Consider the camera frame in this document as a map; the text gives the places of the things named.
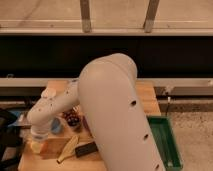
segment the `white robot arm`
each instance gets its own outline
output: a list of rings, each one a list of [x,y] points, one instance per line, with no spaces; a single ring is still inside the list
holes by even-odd
[[[28,112],[27,119],[31,123],[31,135],[35,141],[44,141],[50,132],[51,123],[56,114],[64,112],[79,104],[77,80],[68,84],[67,89],[56,96],[56,90],[45,89],[39,101]]]
[[[90,62],[78,83],[68,88],[69,93],[65,91],[60,97],[48,98],[33,107],[28,114],[34,129],[31,132],[42,132],[38,131],[40,126],[56,113],[72,108],[79,99],[109,171],[165,171],[135,90],[136,77],[135,63],[123,54]]]

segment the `green tray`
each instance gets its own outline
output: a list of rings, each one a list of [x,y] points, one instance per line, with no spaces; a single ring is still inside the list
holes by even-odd
[[[182,170],[182,160],[169,119],[163,116],[149,116],[148,121],[166,171]]]

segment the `floor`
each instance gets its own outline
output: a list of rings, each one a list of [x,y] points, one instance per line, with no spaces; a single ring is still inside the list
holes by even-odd
[[[182,171],[213,170],[213,99],[159,100],[170,118],[182,157]],[[7,169],[15,171],[17,166]]]

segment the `circular hole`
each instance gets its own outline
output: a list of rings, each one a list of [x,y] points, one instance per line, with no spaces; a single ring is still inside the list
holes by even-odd
[[[144,137],[143,137],[143,140],[146,141],[149,137],[149,134],[146,134]]]
[[[133,106],[135,106],[136,105],[136,100],[134,100],[134,101],[132,101],[131,103],[130,103],[130,105],[133,107]]]
[[[156,167],[155,167],[155,171],[158,171],[160,169],[160,165],[158,164]]]

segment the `banana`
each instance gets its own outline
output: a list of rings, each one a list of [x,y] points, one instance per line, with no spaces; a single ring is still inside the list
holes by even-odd
[[[60,164],[64,159],[68,157],[72,157],[75,155],[75,148],[78,144],[79,137],[78,135],[73,135],[69,142],[65,145],[64,149],[62,150],[61,155],[57,159],[57,162]]]

